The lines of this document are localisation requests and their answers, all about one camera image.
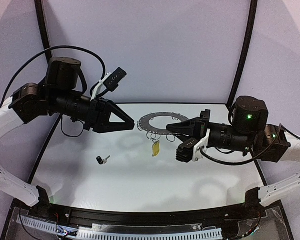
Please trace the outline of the round metal keyring disc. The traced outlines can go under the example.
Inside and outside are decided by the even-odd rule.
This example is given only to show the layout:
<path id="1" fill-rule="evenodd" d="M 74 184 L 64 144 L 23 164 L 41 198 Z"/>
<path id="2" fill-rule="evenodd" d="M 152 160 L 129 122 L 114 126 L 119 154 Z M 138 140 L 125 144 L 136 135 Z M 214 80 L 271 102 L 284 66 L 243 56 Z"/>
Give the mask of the round metal keyring disc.
<path id="1" fill-rule="evenodd" d="M 142 116 L 136 126 L 140 132 L 145 132 L 146 138 L 153 143 L 161 138 L 173 143 L 176 135 L 167 130 L 167 125 L 181 123 L 189 120 L 186 116 L 174 112 L 154 112 Z"/>

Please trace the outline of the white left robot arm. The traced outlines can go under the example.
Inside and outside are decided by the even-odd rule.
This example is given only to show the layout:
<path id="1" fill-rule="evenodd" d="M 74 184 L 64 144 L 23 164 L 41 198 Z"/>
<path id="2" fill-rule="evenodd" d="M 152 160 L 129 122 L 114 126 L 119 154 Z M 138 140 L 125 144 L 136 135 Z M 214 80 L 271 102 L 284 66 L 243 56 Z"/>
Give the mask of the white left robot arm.
<path id="1" fill-rule="evenodd" d="M 121 80 L 127 76 L 118 67 L 105 74 L 96 89 L 105 86 L 105 93 L 114 92 Z M 78 79 L 82 90 L 77 91 Z M 82 124 L 82 131 L 98 134 L 130 131 L 135 121 L 112 100 L 105 99 L 98 90 L 86 96 L 87 82 L 82 63 L 69 57 L 53 57 L 48 64 L 45 77 L 40 83 L 27 83 L 16 90 L 0 106 L 0 141 L 12 132 L 43 116 L 60 114 Z M 115 115 L 121 122 L 111 122 Z M 11 174 L 0 164 L 0 191 L 34 207 L 50 207 L 47 191 Z"/>

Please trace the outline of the yellow head key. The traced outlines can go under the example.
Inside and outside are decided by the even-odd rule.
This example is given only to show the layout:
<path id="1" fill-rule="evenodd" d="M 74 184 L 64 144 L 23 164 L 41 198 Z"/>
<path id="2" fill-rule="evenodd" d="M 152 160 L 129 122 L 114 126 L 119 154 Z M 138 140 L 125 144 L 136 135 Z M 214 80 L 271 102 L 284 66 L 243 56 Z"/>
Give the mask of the yellow head key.
<path id="1" fill-rule="evenodd" d="M 154 141 L 153 144 L 152 144 L 152 157 L 156 157 L 159 153 L 160 153 L 160 141 L 157 140 L 157 141 Z"/>

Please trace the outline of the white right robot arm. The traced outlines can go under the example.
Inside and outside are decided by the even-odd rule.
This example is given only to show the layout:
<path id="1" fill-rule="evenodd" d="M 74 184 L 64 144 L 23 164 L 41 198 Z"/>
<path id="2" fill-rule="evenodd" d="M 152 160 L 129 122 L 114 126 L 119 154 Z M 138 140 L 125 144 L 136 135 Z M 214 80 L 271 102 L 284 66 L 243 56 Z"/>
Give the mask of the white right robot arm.
<path id="1" fill-rule="evenodd" d="M 182 142 L 176 150 L 177 161 L 208 159 L 232 167 L 255 160 L 300 163 L 300 136 L 282 124 L 268 124 L 269 111 L 263 100 L 238 97 L 228 112 L 229 124 L 211 122 L 210 116 L 211 111 L 207 109 L 198 117 L 166 126 L 166 130 Z M 227 162 L 209 156 L 210 148 L 241 152 L 243 156 L 251 154 L 251 159 Z M 277 183 L 248 190 L 244 205 L 246 208 L 267 207 L 297 190 L 300 190 L 300 171 Z"/>

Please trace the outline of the black head key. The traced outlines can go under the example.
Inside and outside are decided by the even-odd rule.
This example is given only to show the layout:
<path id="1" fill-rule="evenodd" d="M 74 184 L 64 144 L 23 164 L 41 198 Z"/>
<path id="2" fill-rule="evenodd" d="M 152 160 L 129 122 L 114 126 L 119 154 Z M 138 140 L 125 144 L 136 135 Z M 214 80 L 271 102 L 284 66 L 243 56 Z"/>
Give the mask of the black head key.
<path id="1" fill-rule="evenodd" d="M 110 155 L 105 158 L 102 158 L 101 156 L 97 156 L 96 161 L 98 162 L 99 165 L 105 165 L 108 162 L 110 157 L 111 157 Z"/>

